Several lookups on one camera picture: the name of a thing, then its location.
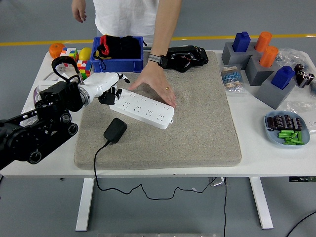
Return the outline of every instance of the white power strip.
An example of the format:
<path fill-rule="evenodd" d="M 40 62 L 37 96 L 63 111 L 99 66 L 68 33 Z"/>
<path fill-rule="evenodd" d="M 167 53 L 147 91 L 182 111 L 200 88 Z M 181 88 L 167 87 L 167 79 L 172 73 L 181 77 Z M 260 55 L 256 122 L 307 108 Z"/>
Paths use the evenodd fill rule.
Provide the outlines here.
<path fill-rule="evenodd" d="M 110 109 L 160 129 L 173 123 L 173 107 L 125 89 Z"/>

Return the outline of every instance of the white table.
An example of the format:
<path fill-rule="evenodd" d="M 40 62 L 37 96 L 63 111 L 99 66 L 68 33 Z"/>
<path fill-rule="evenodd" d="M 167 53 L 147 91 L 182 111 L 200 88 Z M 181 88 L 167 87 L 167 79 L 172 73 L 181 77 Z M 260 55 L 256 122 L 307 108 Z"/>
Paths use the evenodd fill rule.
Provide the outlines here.
<path fill-rule="evenodd" d="M 219 63 L 221 63 L 222 51 L 215 51 L 215 53 Z M 51 61 L 52 58 L 47 53 L 24 109 L 33 100 L 33 91 L 38 85 L 38 81 L 43 80 L 52 72 Z M 251 94 L 258 87 L 250 87 L 247 82 L 245 82 L 245 87 L 247 92 L 244 94 L 227 93 L 241 148 L 242 159 L 239 165 L 234 167 L 99 170 L 98 177 L 249 177 L 262 228 L 272 229 L 273 224 L 260 177 L 316 176 L 316 135 L 312 134 L 310 142 L 297 149 L 284 149 L 273 144 L 268 140 L 263 124 L 265 114 L 273 109 Z M 316 103 L 316 100 L 309 96 L 308 90 L 308 87 L 294 88 L 288 98 L 280 105 L 280 108 L 285 108 L 284 105 L 287 101 Z M 78 126 L 80 126 L 81 115 L 81 111 L 72 113 L 73 122 L 77 123 Z M 94 172 L 93 170 L 81 170 L 74 165 L 76 138 L 75 135 L 37 165 L 14 161 L 0 172 L 8 178 L 85 178 L 76 227 L 77 231 L 84 231 L 87 230 Z"/>

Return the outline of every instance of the black cable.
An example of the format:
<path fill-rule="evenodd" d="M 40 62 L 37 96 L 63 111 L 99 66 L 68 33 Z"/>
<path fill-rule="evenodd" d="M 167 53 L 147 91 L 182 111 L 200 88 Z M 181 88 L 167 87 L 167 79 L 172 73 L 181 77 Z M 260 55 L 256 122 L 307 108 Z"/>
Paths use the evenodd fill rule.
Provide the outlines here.
<path fill-rule="evenodd" d="M 110 143 L 109 141 L 106 142 L 106 144 L 104 144 L 104 146 L 101 147 L 101 148 L 95 153 L 95 155 L 94 155 L 94 161 L 93 161 L 94 176 L 95 176 L 95 180 L 96 180 L 98 189 L 101 190 L 101 191 L 116 190 L 116 191 L 119 191 L 119 192 L 122 193 L 122 194 L 128 195 L 128 194 L 130 194 L 134 189 L 137 189 L 138 187 L 141 187 L 142 190 L 143 190 L 143 192 L 144 192 L 144 194 L 146 195 L 146 197 L 147 197 L 148 199 L 150 199 L 150 200 L 170 200 L 170 199 L 172 199 L 172 198 L 174 197 L 175 192 L 177 191 L 177 189 L 180 189 L 180 190 L 182 190 L 182 191 L 190 191 L 190 192 L 195 192 L 195 193 L 201 194 L 201 193 L 203 193 L 203 192 L 206 190 L 206 188 L 216 179 L 216 178 L 214 178 L 214 179 L 204 188 L 204 190 L 201 191 L 201 192 L 195 191 L 195 190 L 190 190 L 190 189 L 181 189 L 181 188 L 177 187 L 177 188 L 173 191 L 172 197 L 168 197 L 168 198 L 151 198 L 151 197 L 149 197 L 149 196 L 147 195 L 146 191 L 144 190 L 144 187 L 143 187 L 142 184 L 140 184 L 140 185 L 138 185 L 138 186 L 132 188 L 128 193 L 125 193 L 125 192 L 123 192 L 123 191 L 121 191 L 121 190 L 119 190 L 119 189 L 116 189 L 116 188 L 101 189 L 100 186 L 99 186 L 98 177 L 97 177 L 97 172 L 96 172 L 96 165 L 95 165 L 95 164 L 96 164 L 96 157 L 97 157 L 99 151 L 102 150 L 103 148 L 105 148 L 109 143 Z"/>
<path fill-rule="evenodd" d="M 304 221 L 306 218 L 310 217 L 311 215 L 314 215 L 316 213 L 316 211 L 314 211 L 313 213 L 309 214 L 308 216 L 304 217 L 302 220 L 300 220 L 291 230 L 290 232 L 286 235 L 286 237 L 289 237 L 289 235 L 292 233 L 292 231 L 302 222 Z"/>
<path fill-rule="evenodd" d="M 225 199 L 224 199 L 224 237 L 226 237 L 226 198 L 227 198 L 227 182 L 226 178 L 224 177 L 225 182 Z"/>

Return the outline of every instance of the white robotic hand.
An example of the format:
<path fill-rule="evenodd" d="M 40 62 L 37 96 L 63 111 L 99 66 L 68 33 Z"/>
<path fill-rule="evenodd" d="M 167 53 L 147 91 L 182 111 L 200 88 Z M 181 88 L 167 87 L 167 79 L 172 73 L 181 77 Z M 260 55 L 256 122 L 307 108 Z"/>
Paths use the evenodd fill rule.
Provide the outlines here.
<path fill-rule="evenodd" d="M 83 84 L 78 85 L 83 106 L 91 104 L 95 97 L 99 97 L 102 104 L 115 104 L 121 94 L 121 90 L 117 90 L 117 82 L 120 79 L 129 83 L 123 74 L 93 73 Z"/>

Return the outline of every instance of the orange ball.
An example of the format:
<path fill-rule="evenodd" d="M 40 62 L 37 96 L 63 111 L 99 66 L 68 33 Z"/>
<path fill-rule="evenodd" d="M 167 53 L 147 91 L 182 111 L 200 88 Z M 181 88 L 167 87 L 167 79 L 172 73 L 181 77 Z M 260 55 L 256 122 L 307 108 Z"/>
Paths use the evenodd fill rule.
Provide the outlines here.
<path fill-rule="evenodd" d="M 53 43 L 50 47 L 49 47 L 49 54 L 52 58 L 57 58 L 60 56 L 61 51 L 63 50 L 63 48 L 65 48 L 66 46 L 62 43 Z"/>

